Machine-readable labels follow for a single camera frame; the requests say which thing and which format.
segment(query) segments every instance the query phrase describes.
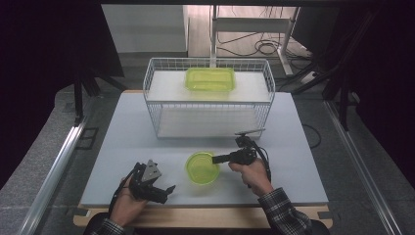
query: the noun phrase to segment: white wall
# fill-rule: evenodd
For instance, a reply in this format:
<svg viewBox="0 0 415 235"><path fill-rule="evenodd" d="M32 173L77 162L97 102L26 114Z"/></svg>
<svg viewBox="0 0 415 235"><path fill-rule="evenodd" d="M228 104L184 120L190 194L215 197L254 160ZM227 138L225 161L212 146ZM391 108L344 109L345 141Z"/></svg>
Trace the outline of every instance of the white wall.
<svg viewBox="0 0 415 235"><path fill-rule="evenodd" d="M186 52L186 6L102 5L116 50Z"/></svg>

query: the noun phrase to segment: green cup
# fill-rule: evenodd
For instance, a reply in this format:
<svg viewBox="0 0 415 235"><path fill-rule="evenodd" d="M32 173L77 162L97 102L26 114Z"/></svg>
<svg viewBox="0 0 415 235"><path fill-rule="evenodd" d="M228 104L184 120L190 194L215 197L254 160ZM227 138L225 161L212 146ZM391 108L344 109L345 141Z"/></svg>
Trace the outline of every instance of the green cup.
<svg viewBox="0 0 415 235"><path fill-rule="evenodd" d="M189 157L185 168L190 180L204 185L213 182L219 175L219 165L211 162L213 153L197 152Z"/></svg>

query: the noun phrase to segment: plaid sleeve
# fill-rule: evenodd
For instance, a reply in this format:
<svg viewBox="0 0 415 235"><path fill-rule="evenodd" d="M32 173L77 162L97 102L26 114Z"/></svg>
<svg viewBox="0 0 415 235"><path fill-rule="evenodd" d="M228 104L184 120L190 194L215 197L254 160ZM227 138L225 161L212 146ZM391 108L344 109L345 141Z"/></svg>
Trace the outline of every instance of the plaid sleeve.
<svg viewBox="0 0 415 235"><path fill-rule="evenodd" d="M125 235L125 232L121 226L106 218L100 229L93 232L92 235Z"/></svg>
<svg viewBox="0 0 415 235"><path fill-rule="evenodd" d="M308 216L297 211L282 188L278 188L258 199L265 211L271 228L281 234L311 234Z"/></svg>

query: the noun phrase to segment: person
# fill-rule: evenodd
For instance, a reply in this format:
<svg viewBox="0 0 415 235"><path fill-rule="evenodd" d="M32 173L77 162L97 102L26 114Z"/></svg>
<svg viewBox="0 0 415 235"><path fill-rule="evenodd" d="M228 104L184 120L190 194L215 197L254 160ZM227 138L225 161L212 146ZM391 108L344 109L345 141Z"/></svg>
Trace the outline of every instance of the person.
<svg viewBox="0 0 415 235"><path fill-rule="evenodd" d="M250 165L229 163L229 167L240 172L243 182L258 196L258 202L266 214L269 225L277 234L312 234L311 220L306 214L296 210L282 188L273 188L261 159L256 159ZM96 229L88 228L88 224L84 234L124 234L123 227L131 224L148 203L145 200L135 200L126 187L128 183L129 179L120 191L110 217L98 218L103 222Z"/></svg>

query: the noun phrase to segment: container lid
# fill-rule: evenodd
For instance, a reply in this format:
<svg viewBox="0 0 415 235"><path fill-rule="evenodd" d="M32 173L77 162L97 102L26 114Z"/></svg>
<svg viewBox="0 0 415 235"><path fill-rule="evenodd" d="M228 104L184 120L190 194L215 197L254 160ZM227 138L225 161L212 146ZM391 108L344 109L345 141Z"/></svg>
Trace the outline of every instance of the container lid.
<svg viewBox="0 0 415 235"><path fill-rule="evenodd" d="M219 175L219 165L213 164L213 153L197 152L186 162L186 171L190 180L196 184L209 184Z"/></svg>
<svg viewBox="0 0 415 235"><path fill-rule="evenodd" d="M235 72L231 68L189 68L185 87L191 91L232 91Z"/></svg>

